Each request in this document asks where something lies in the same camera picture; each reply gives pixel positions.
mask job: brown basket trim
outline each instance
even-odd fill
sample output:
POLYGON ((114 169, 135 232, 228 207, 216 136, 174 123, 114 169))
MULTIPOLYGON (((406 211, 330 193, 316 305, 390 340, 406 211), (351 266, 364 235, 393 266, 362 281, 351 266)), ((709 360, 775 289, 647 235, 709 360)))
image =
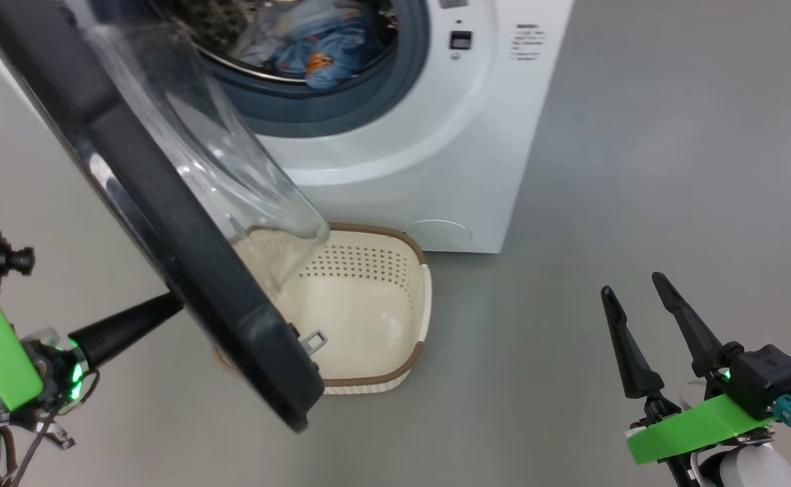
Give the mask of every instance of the brown basket trim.
POLYGON ((396 368, 390 373, 378 375, 376 377, 359 377, 356 379, 323 379, 323 385, 327 386, 327 388, 349 388, 349 386, 373 386, 374 384, 386 384, 386 382, 389 382, 390 380, 398 379, 414 365, 416 365, 416 361, 420 359, 422 345, 422 342, 417 342, 416 346, 413 348, 413 354, 410 354, 410 357, 407 358, 407 361, 401 364, 401 367, 396 368))
POLYGON ((330 230, 333 231, 356 231, 359 233, 370 233, 372 235, 383 235, 384 237, 398 238, 404 241, 405 244, 410 246, 416 258, 420 260, 420 264, 427 264, 425 252, 422 252, 420 245, 410 238, 410 235, 403 231, 392 230, 373 225, 359 225, 359 224, 330 224, 330 230))

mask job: plastic basket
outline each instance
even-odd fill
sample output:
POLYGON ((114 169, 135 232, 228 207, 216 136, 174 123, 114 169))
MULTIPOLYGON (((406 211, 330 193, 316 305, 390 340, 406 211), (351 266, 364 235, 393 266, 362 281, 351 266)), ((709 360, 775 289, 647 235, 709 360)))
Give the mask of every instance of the plastic basket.
POLYGON ((425 254, 398 231, 339 224, 331 230, 275 305, 300 339, 318 331, 326 337, 312 357, 326 394, 389 391, 407 378, 428 333, 432 277, 425 254))

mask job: transparent door glass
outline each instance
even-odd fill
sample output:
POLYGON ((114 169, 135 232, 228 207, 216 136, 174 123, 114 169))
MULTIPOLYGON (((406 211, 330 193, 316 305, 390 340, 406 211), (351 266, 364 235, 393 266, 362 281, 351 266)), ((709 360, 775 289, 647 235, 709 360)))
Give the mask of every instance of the transparent door glass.
POLYGON ((276 299, 326 243, 326 220, 244 126, 175 27, 97 25, 86 38, 257 283, 276 299))

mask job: basket bottom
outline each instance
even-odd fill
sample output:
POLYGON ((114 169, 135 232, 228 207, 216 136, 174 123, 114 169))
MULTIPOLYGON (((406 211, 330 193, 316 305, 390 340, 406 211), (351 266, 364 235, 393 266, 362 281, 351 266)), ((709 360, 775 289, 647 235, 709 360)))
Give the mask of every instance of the basket bottom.
POLYGON ((277 303, 303 337, 327 336, 314 354, 324 379, 385 375, 404 364, 416 346, 411 306, 398 284, 339 277, 293 280, 277 303))

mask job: green light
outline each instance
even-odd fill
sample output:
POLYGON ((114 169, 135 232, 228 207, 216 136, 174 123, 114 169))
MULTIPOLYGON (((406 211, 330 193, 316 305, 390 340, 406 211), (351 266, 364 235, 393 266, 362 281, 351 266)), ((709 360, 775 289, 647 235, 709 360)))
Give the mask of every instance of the green light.
POLYGON ((76 382, 77 380, 82 378, 83 378, 83 366, 81 364, 76 364, 76 366, 73 367, 73 377, 71 377, 70 379, 73 380, 73 382, 76 382))
POLYGON ((73 389, 70 391, 70 400, 78 400, 80 392, 83 391, 83 383, 80 382, 79 384, 73 386, 73 389))

